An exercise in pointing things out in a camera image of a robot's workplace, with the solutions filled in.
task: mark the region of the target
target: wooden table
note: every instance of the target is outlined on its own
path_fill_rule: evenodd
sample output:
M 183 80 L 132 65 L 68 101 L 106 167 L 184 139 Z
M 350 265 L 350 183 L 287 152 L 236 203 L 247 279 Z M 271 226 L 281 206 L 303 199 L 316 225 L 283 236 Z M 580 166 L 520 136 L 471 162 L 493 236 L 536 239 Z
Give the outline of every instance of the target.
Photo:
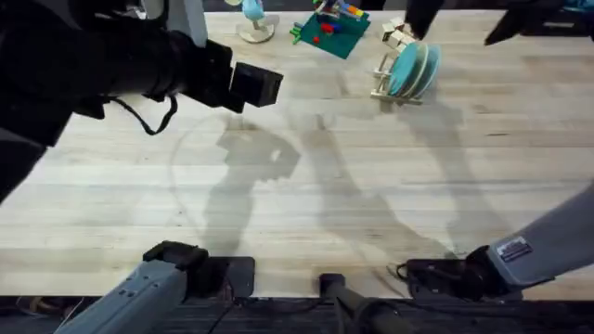
M 165 239 L 257 261 L 257 296 L 313 296 L 340 272 L 368 296 L 407 295 L 385 270 L 409 258 L 465 256 L 529 224 L 594 176 L 594 45 L 524 38 L 489 47 L 500 13 L 442 12 L 438 85 L 420 107 L 368 97 L 386 46 L 371 27 L 343 61 L 291 45 L 294 21 L 248 45 L 240 14 L 208 14 L 236 60 L 285 75 L 278 103 L 243 116 L 180 97 L 162 135 L 127 112 L 74 116 L 0 210 L 0 294 L 98 295 Z M 127 98 L 152 124 L 167 105 Z M 591 299 L 594 270 L 530 289 Z

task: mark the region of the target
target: green toy base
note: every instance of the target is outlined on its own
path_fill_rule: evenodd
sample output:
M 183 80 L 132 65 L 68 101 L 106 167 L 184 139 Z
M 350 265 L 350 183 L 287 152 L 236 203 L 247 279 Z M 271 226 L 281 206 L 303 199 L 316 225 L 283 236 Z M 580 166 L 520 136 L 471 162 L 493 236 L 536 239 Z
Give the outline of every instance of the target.
M 356 43 L 368 29 L 370 24 L 368 17 L 368 13 L 363 14 L 360 20 L 340 16 L 333 21 L 333 23 L 338 23 L 341 26 L 340 32 L 328 35 L 321 31 L 321 24 L 317 21 L 316 14 L 314 14 L 303 26 L 301 40 L 330 52 L 332 55 L 347 59 Z M 319 43 L 314 43 L 314 37 L 319 38 Z

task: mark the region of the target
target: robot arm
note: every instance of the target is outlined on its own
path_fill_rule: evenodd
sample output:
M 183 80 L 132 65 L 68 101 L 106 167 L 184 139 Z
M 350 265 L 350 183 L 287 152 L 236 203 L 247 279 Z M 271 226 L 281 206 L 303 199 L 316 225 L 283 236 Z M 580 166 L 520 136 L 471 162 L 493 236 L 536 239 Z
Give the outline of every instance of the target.
M 406 22 L 424 38 L 446 0 L 409 0 Z M 592 0 L 455 0 L 450 9 L 506 10 L 496 28 L 484 40 L 492 45 L 524 35 L 591 36 L 594 39 Z
M 182 93 L 237 113 L 276 102 L 282 75 L 234 69 L 232 50 L 207 39 L 201 1 L 164 4 L 142 20 L 124 15 L 138 0 L 0 0 L 0 154 L 15 157 L 0 163 L 0 202 L 73 112 L 101 120 L 116 96 Z
M 249 297 L 254 266 L 253 258 L 210 257 L 198 247 L 163 241 L 120 285 L 56 334 L 147 333 L 188 298 L 216 296 L 226 285 L 232 297 Z
M 499 298 L 594 263 L 594 186 L 464 260 L 409 260 L 411 295 Z

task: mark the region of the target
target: lamp base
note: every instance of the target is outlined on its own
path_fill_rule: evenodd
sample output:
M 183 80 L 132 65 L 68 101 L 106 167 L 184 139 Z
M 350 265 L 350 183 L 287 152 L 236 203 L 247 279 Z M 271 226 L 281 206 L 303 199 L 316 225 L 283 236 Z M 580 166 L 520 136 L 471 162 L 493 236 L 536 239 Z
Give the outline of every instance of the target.
M 258 25 L 254 22 L 241 23 L 237 26 L 237 33 L 239 37 L 248 43 L 264 43 L 275 34 L 275 25 Z

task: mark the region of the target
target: red block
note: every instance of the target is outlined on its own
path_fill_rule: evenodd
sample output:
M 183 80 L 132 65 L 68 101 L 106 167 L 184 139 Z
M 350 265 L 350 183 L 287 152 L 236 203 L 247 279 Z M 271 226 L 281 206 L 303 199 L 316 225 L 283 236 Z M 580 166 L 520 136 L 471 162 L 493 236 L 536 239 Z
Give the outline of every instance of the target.
M 332 27 L 331 25 L 329 25 L 328 23 L 322 23 L 320 26 L 322 32 L 326 32 L 326 33 L 333 33 L 334 32 L 334 27 Z

